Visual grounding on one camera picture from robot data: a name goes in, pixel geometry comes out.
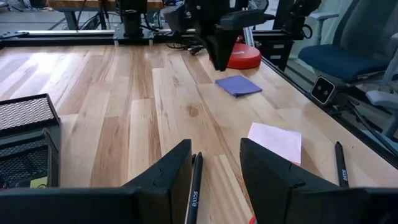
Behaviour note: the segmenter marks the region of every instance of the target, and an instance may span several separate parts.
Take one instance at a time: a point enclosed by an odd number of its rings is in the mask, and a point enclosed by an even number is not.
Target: wire mesh container
[[[0,188],[58,187],[58,149],[49,131],[0,145]]]
[[[48,94],[0,101],[0,138],[55,125],[60,119]]]

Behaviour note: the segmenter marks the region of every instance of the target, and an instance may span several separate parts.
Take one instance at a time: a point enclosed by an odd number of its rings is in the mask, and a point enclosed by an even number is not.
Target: wooden tabletop
[[[62,9],[67,9],[70,11],[71,9],[76,9],[79,11],[81,7],[83,7],[84,0],[47,0],[47,4],[61,11]],[[97,9],[101,7],[100,0],[86,0],[85,8],[86,9]],[[108,10],[114,10],[115,8],[115,0],[107,0],[106,7]],[[148,9],[162,9],[163,2],[162,0],[148,0]]]
[[[216,72],[205,52],[110,45],[0,50],[0,70],[0,100],[50,94],[63,187],[118,187],[191,139],[204,156],[198,223],[248,223],[239,141],[253,122],[301,132],[302,167],[331,182],[339,141],[352,187],[398,187],[398,170],[263,63]],[[263,91],[235,99],[214,84],[231,75]]]

